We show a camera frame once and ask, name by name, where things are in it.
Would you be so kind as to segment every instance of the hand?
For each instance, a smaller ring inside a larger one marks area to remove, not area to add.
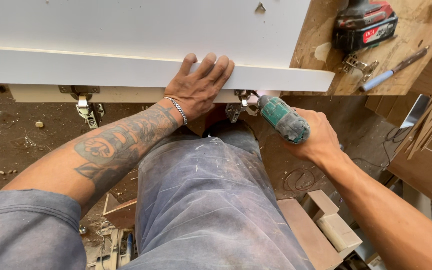
[[[210,52],[202,60],[198,69],[189,74],[196,63],[196,55],[189,53],[181,68],[164,91],[165,97],[174,99],[183,109],[188,121],[207,113],[214,107],[213,101],[233,73],[234,62],[226,55],[219,57]]]
[[[311,128],[309,138],[301,144],[291,144],[284,141],[284,147],[301,160],[309,160],[320,166],[322,159],[332,158],[342,153],[336,132],[329,124],[326,115],[314,110],[292,107],[301,117],[306,119]]]

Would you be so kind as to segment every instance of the silver chain bracelet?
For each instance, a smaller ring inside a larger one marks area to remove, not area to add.
[[[184,114],[183,109],[181,108],[181,106],[176,101],[174,101],[174,99],[172,99],[169,96],[165,96],[164,98],[170,100],[171,102],[173,102],[174,107],[176,107],[176,109],[179,111],[179,113],[183,116],[183,126],[185,126],[186,124],[188,124],[188,119],[186,118],[186,114]]]

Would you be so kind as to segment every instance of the sleeve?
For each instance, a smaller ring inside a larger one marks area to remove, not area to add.
[[[63,194],[0,191],[0,269],[85,269],[80,215]]]

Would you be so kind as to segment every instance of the metal hinge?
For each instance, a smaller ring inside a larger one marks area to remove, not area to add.
[[[361,70],[363,72],[363,77],[361,78],[360,82],[365,83],[369,79],[369,77],[371,77],[376,67],[379,65],[379,61],[374,61],[371,64],[366,64],[358,61],[357,58],[358,57],[356,55],[347,55],[343,59],[343,71],[348,73],[353,68]]]
[[[235,123],[242,112],[248,108],[248,98],[251,90],[234,90],[234,95],[238,96],[240,103],[228,103],[226,105],[226,117],[231,123]]]
[[[84,122],[90,128],[98,128],[101,118],[103,118],[105,111],[102,103],[89,103],[93,94],[99,93],[99,86],[90,85],[58,85],[59,91],[62,94],[69,94],[75,100],[76,111],[84,118]]]

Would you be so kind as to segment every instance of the tattooed forearm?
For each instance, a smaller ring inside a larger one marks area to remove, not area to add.
[[[178,123],[169,113],[171,109],[154,104],[120,120],[115,127],[83,138],[74,146],[74,150],[88,161],[75,170],[91,179],[96,187],[90,203],[96,203],[136,166],[141,156],[176,130]]]

